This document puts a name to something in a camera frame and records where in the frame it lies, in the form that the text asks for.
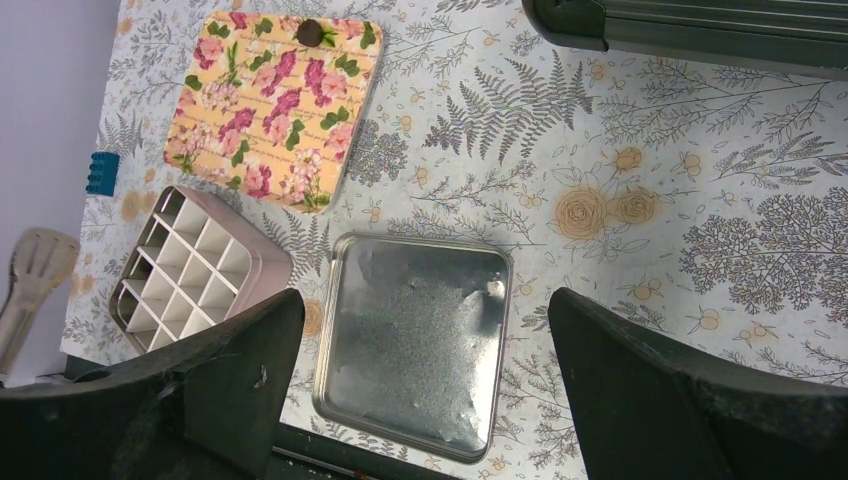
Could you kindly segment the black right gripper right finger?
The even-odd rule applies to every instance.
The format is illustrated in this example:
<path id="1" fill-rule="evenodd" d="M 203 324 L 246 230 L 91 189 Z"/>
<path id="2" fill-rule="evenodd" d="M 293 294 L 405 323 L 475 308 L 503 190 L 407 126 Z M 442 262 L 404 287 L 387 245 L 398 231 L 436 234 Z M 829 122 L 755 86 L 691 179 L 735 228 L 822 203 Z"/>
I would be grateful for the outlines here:
<path id="1" fill-rule="evenodd" d="M 548 319 L 592 479 L 843 479 L 847 392 L 721 359 L 570 289 Z"/>

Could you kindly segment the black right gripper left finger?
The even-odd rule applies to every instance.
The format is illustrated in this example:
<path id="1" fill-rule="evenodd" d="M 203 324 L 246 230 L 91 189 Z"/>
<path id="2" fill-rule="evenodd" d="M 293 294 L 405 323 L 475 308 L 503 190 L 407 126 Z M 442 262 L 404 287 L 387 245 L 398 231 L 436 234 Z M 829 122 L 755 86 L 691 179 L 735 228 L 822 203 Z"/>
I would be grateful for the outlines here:
<path id="1" fill-rule="evenodd" d="M 286 289 L 71 382 L 1 393 L 5 479 L 258 479 L 305 320 Z"/>

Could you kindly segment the white handled metal tongs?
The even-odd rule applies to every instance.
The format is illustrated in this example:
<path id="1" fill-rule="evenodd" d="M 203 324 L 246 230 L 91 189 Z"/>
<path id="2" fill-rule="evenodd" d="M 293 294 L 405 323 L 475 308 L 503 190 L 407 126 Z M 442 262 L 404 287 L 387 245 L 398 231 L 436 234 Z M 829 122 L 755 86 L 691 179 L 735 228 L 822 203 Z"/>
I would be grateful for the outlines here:
<path id="1" fill-rule="evenodd" d="M 1 310 L 2 375 L 11 372 L 44 301 L 71 275 L 79 250 L 77 238 L 50 228 L 29 228 L 18 239 Z"/>

